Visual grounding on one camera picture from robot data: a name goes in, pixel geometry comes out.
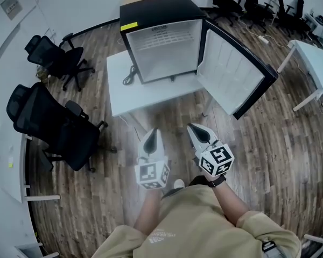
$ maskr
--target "wooden floor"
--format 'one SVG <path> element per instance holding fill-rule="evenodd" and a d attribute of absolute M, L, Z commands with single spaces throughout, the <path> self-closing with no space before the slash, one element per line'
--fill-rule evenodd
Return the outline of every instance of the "wooden floor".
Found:
<path fill-rule="evenodd" d="M 274 69 L 288 53 L 288 48 L 277 46 L 271 38 L 268 46 L 263 44 L 237 21 L 233 27 L 224 19 L 218 22 Z M 257 28 L 252 32 L 262 34 Z M 290 40 L 274 26 L 268 26 L 267 34 L 285 47 Z M 93 123 L 105 119 L 109 127 L 102 133 L 102 144 L 116 145 L 118 153 L 98 151 L 91 159 L 96 173 L 86 168 L 74 172 L 63 163 L 56 163 L 51 173 L 45 173 L 39 167 L 37 150 L 41 143 L 34 139 L 30 149 L 31 194 L 61 195 L 61 200 L 32 203 L 41 241 L 49 253 L 57 251 L 61 257 L 91 257 L 116 226 L 134 223 L 144 198 L 144 191 L 135 183 L 133 168 L 137 133 L 120 118 L 111 116 L 106 57 L 125 50 L 117 43 L 119 38 L 118 23 L 75 38 L 74 46 L 84 47 L 85 58 L 96 73 L 81 76 L 81 92 L 74 81 L 66 92 L 61 90 L 61 81 L 49 85 L 61 104 L 71 99 L 82 106 Z M 228 183 L 251 209 L 263 211 L 300 238 L 304 233 L 321 235 L 323 107 L 312 101 L 292 111 L 309 95 L 308 81 L 314 89 L 311 78 L 307 77 L 307 81 L 306 76 L 292 59 L 276 83 L 240 120 L 228 116 L 218 105 L 207 118 L 201 117 L 207 99 L 204 91 L 136 111 L 147 129 L 159 127 L 162 131 L 171 167 L 168 189 L 175 179 L 182 178 L 187 184 L 198 174 L 186 124 L 202 123 L 232 149 L 236 160 L 227 175 Z"/>

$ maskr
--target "fridge shelf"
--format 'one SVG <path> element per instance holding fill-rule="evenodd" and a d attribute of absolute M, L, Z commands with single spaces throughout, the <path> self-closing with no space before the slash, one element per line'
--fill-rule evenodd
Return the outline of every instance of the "fridge shelf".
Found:
<path fill-rule="evenodd" d="M 136 39 L 134 45 L 137 51 L 142 51 L 171 43 L 193 40 L 194 38 L 189 31 L 164 29 Z"/>

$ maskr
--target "fridge door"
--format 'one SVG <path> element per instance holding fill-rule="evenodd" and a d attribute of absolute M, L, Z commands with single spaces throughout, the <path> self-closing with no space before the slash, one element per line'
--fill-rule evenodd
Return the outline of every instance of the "fridge door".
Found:
<path fill-rule="evenodd" d="M 197 78 L 226 113 L 239 119 L 278 75 L 236 38 L 206 19 Z"/>

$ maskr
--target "shoe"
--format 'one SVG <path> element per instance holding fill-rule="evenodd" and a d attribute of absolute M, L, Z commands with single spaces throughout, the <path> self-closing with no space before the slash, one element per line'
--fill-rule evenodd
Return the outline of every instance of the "shoe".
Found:
<path fill-rule="evenodd" d="M 173 188 L 176 189 L 176 188 L 184 188 L 185 187 L 185 184 L 184 184 L 184 181 L 182 181 L 180 178 L 178 180 L 175 180 L 174 183 L 173 183 Z"/>

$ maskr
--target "wristwatch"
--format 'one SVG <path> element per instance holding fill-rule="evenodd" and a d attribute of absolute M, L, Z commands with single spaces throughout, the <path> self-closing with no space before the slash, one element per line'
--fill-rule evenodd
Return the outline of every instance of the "wristwatch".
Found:
<path fill-rule="evenodd" d="M 216 180 L 208 182 L 208 186 L 210 188 L 214 188 L 214 187 L 217 187 L 219 184 L 221 184 L 224 181 L 226 181 L 225 176 L 220 175 L 219 178 L 217 178 Z"/>

